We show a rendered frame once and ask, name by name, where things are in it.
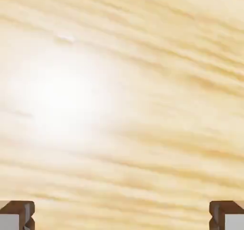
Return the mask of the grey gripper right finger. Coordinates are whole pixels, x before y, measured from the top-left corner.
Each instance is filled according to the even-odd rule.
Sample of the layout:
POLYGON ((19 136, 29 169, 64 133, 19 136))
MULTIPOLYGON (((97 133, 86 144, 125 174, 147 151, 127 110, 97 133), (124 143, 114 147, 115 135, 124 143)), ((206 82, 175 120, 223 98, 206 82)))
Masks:
POLYGON ((244 230, 244 200, 209 203, 209 230, 244 230))

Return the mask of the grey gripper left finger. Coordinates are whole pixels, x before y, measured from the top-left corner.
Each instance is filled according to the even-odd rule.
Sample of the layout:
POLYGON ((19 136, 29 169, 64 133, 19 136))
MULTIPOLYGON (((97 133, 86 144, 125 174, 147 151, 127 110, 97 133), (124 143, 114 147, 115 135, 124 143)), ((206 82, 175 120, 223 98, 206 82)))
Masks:
POLYGON ((29 200, 0 200, 0 230, 35 230, 35 203, 29 200))

